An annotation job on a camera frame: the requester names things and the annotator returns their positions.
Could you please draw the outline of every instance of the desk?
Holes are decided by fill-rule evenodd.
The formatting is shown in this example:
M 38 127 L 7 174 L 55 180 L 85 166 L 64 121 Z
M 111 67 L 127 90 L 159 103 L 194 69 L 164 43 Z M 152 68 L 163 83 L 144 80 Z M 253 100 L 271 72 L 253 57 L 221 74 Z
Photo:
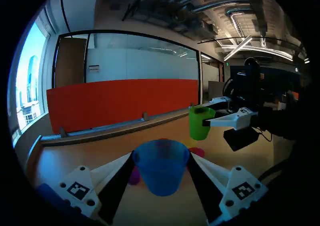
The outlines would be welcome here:
M 79 165 L 94 169 L 134 150 L 140 144 L 168 138 L 180 141 L 187 147 L 199 147 L 205 151 L 205 159 L 231 169 L 242 165 L 258 177 L 273 166 L 273 143 L 264 138 L 246 148 L 233 152 L 223 138 L 223 131 L 229 128 L 212 127 L 208 137 L 195 141 L 189 136 L 188 116 L 148 128 L 142 131 L 105 140 L 45 147 L 40 154 L 35 185 L 47 183 L 54 187 L 57 182 Z M 189 172 L 186 170 L 178 191 L 168 197 L 151 194 L 143 180 L 136 186 L 128 185 L 117 213 L 114 225 L 206 225 L 202 209 Z

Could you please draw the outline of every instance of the blue cup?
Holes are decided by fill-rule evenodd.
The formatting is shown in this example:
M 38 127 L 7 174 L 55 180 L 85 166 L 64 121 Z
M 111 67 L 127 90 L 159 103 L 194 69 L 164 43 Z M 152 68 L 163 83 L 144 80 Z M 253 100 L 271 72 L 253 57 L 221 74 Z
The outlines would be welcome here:
M 159 139 L 140 145 L 133 152 L 133 161 L 150 192 L 168 196 L 179 188 L 189 150 L 177 141 Z

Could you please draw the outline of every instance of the plastic cup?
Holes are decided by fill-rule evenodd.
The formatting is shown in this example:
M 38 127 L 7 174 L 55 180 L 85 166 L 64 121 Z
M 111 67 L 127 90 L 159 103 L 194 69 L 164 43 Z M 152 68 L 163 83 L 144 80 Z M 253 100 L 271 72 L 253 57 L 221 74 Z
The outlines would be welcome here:
M 194 140 L 204 140 L 210 131 L 210 126 L 203 126 L 204 119 L 213 118 L 216 111 L 209 107 L 195 106 L 189 109 L 190 137 Z
M 140 145 L 133 152 L 133 161 L 150 192 L 168 196 L 179 188 L 189 150 L 177 141 L 160 139 Z

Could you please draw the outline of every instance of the orange wall panel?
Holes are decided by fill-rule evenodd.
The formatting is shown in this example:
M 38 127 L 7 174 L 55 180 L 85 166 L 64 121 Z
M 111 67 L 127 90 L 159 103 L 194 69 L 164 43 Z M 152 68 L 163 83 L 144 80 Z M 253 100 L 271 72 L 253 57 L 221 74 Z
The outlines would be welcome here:
M 134 79 L 82 83 L 47 90 L 52 130 L 89 129 L 198 104 L 198 80 Z

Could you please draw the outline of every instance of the green cup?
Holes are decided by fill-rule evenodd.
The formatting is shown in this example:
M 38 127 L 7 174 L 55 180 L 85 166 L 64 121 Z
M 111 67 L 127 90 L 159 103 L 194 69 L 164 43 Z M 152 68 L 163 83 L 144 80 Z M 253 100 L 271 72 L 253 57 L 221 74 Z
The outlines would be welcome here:
M 204 119 L 213 118 L 216 111 L 209 107 L 195 106 L 189 109 L 190 137 L 200 141 L 206 139 L 210 131 L 210 126 L 202 125 Z

